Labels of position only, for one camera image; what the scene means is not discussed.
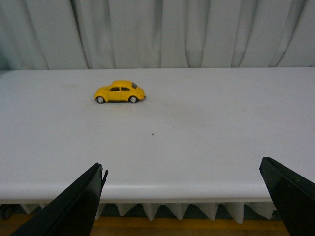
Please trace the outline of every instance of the gray curtain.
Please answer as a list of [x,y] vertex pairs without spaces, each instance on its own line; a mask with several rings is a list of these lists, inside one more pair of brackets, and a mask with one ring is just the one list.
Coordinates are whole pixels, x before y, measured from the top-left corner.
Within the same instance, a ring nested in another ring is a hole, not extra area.
[[0,69],[315,65],[315,0],[0,0]]

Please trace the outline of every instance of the white surface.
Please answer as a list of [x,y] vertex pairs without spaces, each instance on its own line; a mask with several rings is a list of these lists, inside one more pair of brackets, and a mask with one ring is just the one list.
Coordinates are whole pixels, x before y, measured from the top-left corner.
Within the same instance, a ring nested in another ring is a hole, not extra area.
[[[0,72],[0,202],[48,202],[95,162],[101,203],[270,201],[270,156],[315,180],[315,69]],[[129,79],[147,99],[98,104]]]

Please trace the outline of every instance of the toy car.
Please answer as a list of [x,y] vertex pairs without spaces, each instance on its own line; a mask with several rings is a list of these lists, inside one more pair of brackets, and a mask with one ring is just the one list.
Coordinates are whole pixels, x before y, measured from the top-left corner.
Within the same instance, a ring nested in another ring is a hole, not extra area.
[[143,89],[135,83],[128,80],[117,80],[110,86],[99,88],[94,95],[94,100],[98,103],[109,101],[129,101],[136,103],[145,97]]

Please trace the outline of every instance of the white table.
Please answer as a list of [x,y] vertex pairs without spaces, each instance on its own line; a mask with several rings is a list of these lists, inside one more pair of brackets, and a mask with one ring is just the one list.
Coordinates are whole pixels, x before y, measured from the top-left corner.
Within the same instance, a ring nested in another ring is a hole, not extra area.
[[[98,104],[113,80],[146,100]],[[0,72],[0,204],[48,203],[95,162],[101,203],[270,202],[270,156],[315,181],[315,69]]]

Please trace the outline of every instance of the yellow floor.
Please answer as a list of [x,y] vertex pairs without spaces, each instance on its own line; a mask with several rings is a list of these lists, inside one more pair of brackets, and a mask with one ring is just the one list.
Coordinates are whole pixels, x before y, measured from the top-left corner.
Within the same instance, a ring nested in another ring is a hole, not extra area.
[[[6,236],[29,220],[32,215],[14,214],[0,220],[0,235]],[[282,221],[160,219],[101,217],[94,222],[92,236],[289,236]]]

